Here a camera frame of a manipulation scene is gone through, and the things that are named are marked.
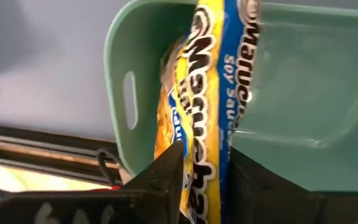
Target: metal bar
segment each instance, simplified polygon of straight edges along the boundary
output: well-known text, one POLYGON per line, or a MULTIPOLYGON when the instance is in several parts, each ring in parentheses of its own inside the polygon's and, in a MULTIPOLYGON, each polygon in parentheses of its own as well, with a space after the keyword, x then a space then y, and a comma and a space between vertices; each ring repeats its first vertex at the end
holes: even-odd
MULTIPOLYGON (((0 126, 0 165, 107 184, 99 170, 96 151, 114 142, 0 126)), ((117 164, 108 162, 111 177, 121 181, 117 164)))

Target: green plastic basket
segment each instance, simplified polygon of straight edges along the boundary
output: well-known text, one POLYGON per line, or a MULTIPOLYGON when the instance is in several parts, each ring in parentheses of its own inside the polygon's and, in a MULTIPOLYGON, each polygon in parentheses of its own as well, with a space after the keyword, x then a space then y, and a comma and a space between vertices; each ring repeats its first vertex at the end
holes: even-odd
MULTIPOLYGON (((123 164, 153 161, 160 58, 189 28, 196 1, 137 0, 113 21, 104 50, 123 164), (134 128, 124 77, 134 76, 134 128)), ((310 190, 358 190, 358 11, 263 4, 246 114, 232 145, 310 190)))

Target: grey wall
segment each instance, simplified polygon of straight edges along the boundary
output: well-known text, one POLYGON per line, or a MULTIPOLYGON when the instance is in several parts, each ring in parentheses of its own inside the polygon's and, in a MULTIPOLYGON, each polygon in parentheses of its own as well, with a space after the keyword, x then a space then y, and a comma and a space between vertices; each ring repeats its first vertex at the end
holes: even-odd
MULTIPOLYGON (((0 0, 0 124, 114 139, 107 29, 129 0, 0 0)), ((354 0, 273 0, 358 8, 354 0)))

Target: mamee noodle packet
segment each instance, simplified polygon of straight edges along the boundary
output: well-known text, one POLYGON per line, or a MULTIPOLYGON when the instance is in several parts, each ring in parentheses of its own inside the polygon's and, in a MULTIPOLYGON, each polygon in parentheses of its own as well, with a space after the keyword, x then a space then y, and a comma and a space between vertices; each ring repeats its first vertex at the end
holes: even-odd
POLYGON ((199 0, 178 51, 173 97, 181 128, 192 142, 190 216, 185 214, 192 223, 226 223, 229 143, 249 96, 259 8, 258 0, 199 0))

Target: basket handle hole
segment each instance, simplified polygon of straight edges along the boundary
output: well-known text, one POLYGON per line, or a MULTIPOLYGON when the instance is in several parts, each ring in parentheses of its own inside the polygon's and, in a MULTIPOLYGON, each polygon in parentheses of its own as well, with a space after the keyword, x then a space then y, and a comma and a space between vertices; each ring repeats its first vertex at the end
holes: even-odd
POLYGON ((135 73, 129 71, 124 77, 124 106, 127 116, 127 125, 130 130, 134 129, 137 123, 137 100, 135 87, 135 73))

